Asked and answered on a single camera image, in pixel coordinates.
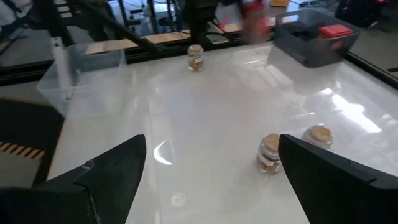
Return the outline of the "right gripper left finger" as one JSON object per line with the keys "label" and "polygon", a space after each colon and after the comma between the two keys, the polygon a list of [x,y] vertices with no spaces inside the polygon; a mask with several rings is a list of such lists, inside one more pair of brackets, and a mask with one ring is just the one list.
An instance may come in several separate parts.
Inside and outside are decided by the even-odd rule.
{"label": "right gripper left finger", "polygon": [[32,188],[0,189],[0,224],[125,224],[141,181],[139,134]]}

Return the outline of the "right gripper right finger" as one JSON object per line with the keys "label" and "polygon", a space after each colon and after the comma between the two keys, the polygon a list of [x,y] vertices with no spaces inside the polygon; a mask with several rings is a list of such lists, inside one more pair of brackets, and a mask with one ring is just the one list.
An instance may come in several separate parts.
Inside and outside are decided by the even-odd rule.
{"label": "right gripper right finger", "polygon": [[279,157],[310,224],[398,224],[398,177],[289,134]]}

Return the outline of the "glass spice jar cork lid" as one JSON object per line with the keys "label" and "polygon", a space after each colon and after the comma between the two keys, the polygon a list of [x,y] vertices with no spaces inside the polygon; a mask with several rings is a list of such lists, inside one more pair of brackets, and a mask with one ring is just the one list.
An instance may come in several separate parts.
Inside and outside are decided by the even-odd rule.
{"label": "glass spice jar cork lid", "polygon": [[314,125],[307,128],[302,135],[302,139],[326,150],[329,150],[333,144],[331,131],[322,125]]}
{"label": "glass spice jar cork lid", "polygon": [[187,53],[189,69],[200,70],[203,67],[203,47],[198,44],[193,44],[189,46]]}
{"label": "glass spice jar cork lid", "polygon": [[280,171],[279,134],[268,134],[260,141],[257,151],[257,164],[261,172],[275,174]]}

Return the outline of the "smoked paprika tin red lid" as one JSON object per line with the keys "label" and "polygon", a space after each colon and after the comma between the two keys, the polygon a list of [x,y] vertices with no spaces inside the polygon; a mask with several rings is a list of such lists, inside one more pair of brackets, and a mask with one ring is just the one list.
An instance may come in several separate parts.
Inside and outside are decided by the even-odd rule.
{"label": "smoked paprika tin red lid", "polygon": [[267,42],[270,37],[268,0],[250,0],[241,6],[242,39],[247,44]]}
{"label": "smoked paprika tin red lid", "polygon": [[318,38],[322,39],[332,39],[337,38],[345,35],[352,34],[353,31],[341,24],[335,24],[330,26],[324,26],[319,28],[318,30]]}

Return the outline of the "black block striped tape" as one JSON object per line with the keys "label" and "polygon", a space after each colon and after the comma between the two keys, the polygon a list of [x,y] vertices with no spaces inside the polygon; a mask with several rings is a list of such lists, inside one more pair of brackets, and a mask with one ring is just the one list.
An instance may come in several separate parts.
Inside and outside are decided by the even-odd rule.
{"label": "black block striped tape", "polygon": [[63,122],[52,106],[0,98],[0,188],[46,181]]}

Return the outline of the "clear plastic bin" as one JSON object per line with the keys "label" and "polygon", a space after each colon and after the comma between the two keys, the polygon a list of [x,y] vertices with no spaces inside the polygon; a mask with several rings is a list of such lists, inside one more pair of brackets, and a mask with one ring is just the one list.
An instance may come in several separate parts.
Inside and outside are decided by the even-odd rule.
{"label": "clear plastic bin", "polygon": [[53,64],[37,90],[64,117],[112,113],[126,89],[126,59],[122,49],[96,52],[91,44],[64,46],[51,39]]}

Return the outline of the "dark grey plastic bin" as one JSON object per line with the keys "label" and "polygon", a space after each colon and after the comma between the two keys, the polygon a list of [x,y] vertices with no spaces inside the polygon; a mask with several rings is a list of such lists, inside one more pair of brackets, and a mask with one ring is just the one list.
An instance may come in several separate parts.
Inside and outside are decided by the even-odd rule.
{"label": "dark grey plastic bin", "polygon": [[[318,38],[324,26],[341,24],[353,33],[332,39]],[[308,68],[342,61],[358,39],[361,29],[313,9],[286,12],[275,17],[274,45]]]}

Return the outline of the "light wooden table board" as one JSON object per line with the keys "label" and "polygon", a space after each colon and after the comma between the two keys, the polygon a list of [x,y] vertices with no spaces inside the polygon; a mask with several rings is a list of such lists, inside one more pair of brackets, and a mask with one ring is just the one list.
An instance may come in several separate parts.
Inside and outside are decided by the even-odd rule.
{"label": "light wooden table board", "polygon": [[[226,34],[238,34],[242,30],[242,25],[239,24],[226,24],[222,26],[223,30]],[[181,32],[171,32],[167,34],[155,34],[144,36],[143,39],[152,42],[153,44],[176,44],[177,42],[181,42],[183,40],[189,40],[190,32],[181,31]],[[122,40],[108,40],[104,42],[95,42],[89,44],[86,48],[87,54],[100,54],[112,50],[121,50],[121,49],[135,49],[138,48],[138,45],[128,39]]]}

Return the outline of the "black aluminium table frame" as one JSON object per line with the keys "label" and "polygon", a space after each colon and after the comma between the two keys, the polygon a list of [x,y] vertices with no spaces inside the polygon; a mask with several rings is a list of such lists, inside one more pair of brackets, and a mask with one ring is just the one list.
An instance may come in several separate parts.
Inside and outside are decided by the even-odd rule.
{"label": "black aluminium table frame", "polygon": [[[99,12],[99,10],[89,5],[88,1],[86,0],[65,1],[70,3],[72,6],[76,5],[82,9],[86,9],[94,14],[94,16],[101,22],[104,22],[113,28],[117,33],[124,36],[124,39],[128,39],[137,44],[138,48],[135,49],[121,49],[125,53],[128,64],[176,57],[182,55],[183,51],[187,50],[188,45],[191,44],[191,38],[189,38],[189,40],[177,42],[176,44],[153,44],[152,42],[143,39],[143,37],[138,37],[136,34],[133,34],[122,25],[110,19],[110,17],[102,14]],[[48,29],[51,34],[60,34],[62,37],[62,43],[67,47],[73,45],[74,41],[67,31],[66,25],[61,21],[59,13],[56,9],[54,9],[54,7],[55,4],[52,3],[51,0],[39,1],[39,8],[43,10],[43,12],[40,14],[47,22],[53,23],[45,26],[45,28]],[[387,70],[383,70],[371,64],[354,53],[346,54],[344,59],[398,90],[398,78],[393,76]],[[20,64],[11,67],[1,67],[0,86],[17,85],[38,81],[44,76],[45,72],[52,64],[53,60],[51,59],[34,63]]]}

